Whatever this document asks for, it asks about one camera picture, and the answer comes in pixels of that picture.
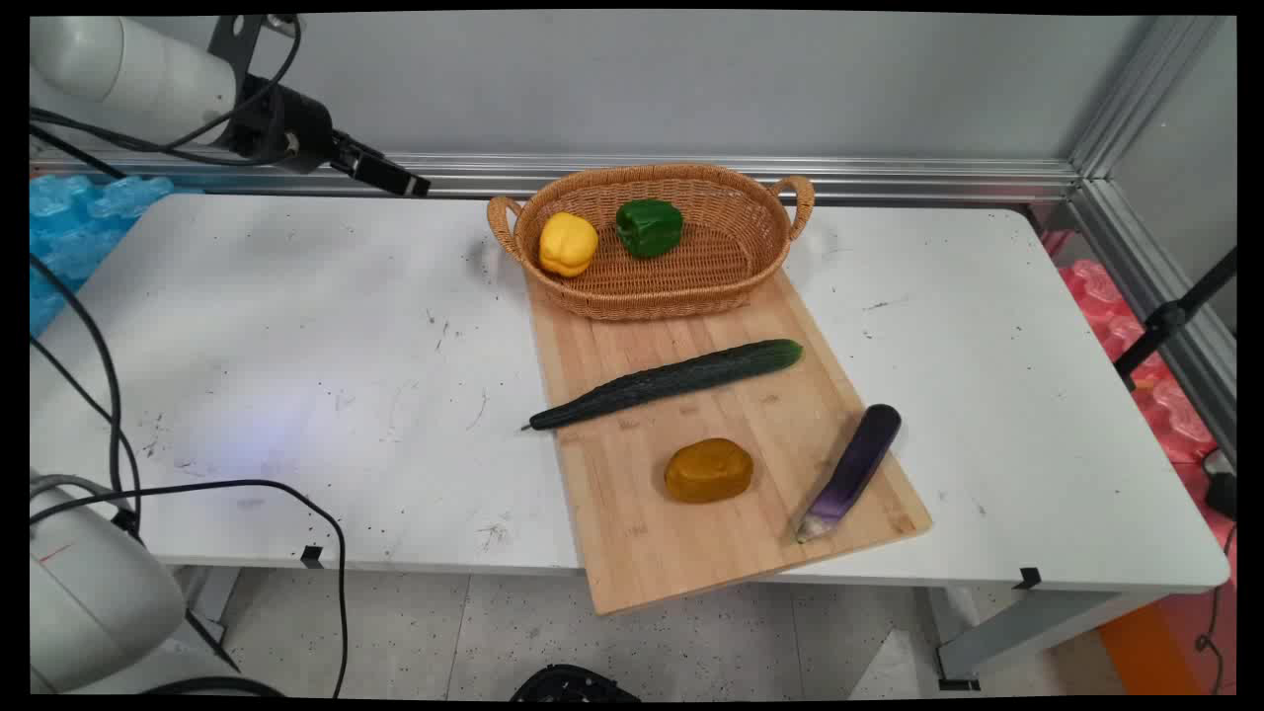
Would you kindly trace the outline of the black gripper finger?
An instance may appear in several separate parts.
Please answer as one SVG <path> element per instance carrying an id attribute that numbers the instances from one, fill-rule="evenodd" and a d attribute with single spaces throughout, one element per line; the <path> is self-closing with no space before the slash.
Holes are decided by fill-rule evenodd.
<path id="1" fill-rule="evenodd" d="M 402 199 L 423 199 L 428 180 L 412 175 L 403 166 L 370 148 L 343 148 L 331 159 L 331 167 L 358 182 L 370 185 Z"/>
<path id="2" fill-rule="evenodd" d="M 380 190 L 428 190 L 428 178 L 412 175 L 380 151 L 356 140 L 346 133 L 332 130 L 331 167 L 358 182 Z"/>

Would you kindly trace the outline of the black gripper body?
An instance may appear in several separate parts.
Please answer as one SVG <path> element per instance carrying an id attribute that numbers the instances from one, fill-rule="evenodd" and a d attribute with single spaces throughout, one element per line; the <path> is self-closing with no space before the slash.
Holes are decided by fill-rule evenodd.
<path id="1" fill-rule="evenodd" d="M 279 83 L 226 123 L 225 149 L 288 175 L 311 175 L 336 158 L 332 118 L 324 104 Z"/>

